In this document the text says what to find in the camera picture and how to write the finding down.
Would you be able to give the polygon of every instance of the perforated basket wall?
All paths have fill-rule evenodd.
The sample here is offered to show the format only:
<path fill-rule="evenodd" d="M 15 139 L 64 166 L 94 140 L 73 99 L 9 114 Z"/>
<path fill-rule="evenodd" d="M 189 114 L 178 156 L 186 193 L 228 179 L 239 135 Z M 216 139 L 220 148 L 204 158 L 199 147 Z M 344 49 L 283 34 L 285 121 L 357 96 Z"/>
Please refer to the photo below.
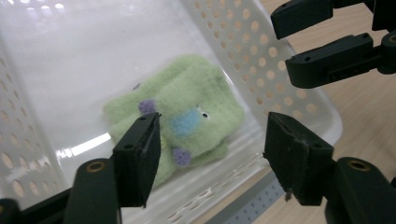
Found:
<path fill-rule="evenodd" d="M 177 174 L 151 194 L 147 209 L 124 209 L 124 223 L 191 222 L 267 167 L 269 111 L 294 116 L 330 143 L 341 134 L 320 89 L 290 85 L 284 61 L 292 49 L 276 40 L 259 2 L 0 4 L 0 196 L 23 208 L 70 188 L 84 161 L 108 157 L 114 145 L 103 104 L 182 54 L 222 67 L 246 121 L 228 139 L 225 159 Z"/>

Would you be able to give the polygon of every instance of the green cloth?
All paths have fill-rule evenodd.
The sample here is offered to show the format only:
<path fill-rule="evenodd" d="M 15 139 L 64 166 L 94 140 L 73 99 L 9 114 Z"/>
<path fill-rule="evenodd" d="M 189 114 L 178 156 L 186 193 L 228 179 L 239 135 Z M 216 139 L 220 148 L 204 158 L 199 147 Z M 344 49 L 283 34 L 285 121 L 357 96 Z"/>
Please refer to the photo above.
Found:
<path fill-rule="evenodd" d="M 198 55 L 176 59 L 136 90 L 107 103 L 104 111 L 113 123 L 115 143 L 141 115 L 161 114 L 162 155 L 155 186 L 176 169 L 224 157 L 224 138 L 244 119 L 221 69 Z"/>

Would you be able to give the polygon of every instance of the laundry basket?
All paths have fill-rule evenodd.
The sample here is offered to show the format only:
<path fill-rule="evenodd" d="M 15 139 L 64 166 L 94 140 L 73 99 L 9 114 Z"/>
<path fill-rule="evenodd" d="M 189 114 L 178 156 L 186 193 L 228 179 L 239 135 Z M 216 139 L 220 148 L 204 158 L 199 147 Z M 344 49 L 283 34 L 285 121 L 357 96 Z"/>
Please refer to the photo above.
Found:
<path fill-rule="evenodd" d="M 269 111 L 291 115 L 333 144 L 340 117 L 320 89 L 290 85 L 259 1 L 0 1 L 0 197 L 21 208 L 72 186 L 77 168 L 114 144 L 103 105 L 185 54 L 218 64 L 245 109 L 226 158 L 181 172 L 124 223 L 185 223 L 268 166 Z"/>

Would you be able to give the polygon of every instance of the blue patch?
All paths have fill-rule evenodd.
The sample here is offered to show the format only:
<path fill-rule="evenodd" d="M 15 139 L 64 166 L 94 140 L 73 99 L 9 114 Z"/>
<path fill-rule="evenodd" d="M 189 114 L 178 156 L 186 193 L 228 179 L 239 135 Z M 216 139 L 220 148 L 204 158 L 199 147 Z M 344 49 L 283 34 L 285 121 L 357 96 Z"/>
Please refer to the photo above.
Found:
<path fill-rule="evenodd" d="M 194 131 L 201 120 L 197 109 L 190 110 L 170 120 L 172 131 L 179 137 L 186 137 Z"/>

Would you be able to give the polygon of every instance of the green towel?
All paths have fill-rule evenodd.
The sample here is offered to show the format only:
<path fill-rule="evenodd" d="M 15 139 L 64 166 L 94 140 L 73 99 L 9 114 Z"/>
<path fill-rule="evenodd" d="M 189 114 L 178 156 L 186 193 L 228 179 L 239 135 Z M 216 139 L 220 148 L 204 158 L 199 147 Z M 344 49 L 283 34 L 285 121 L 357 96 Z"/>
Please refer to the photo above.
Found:
<path fill-rule="evenodd" d="M 176 169 L 224 157 L 224 138 L 244 119 L 221 69 L 197 55 L 176 59 L 104 110 L 115 143 L 141 115 L 161 114 L 162 155 L 154 186 Z"/>

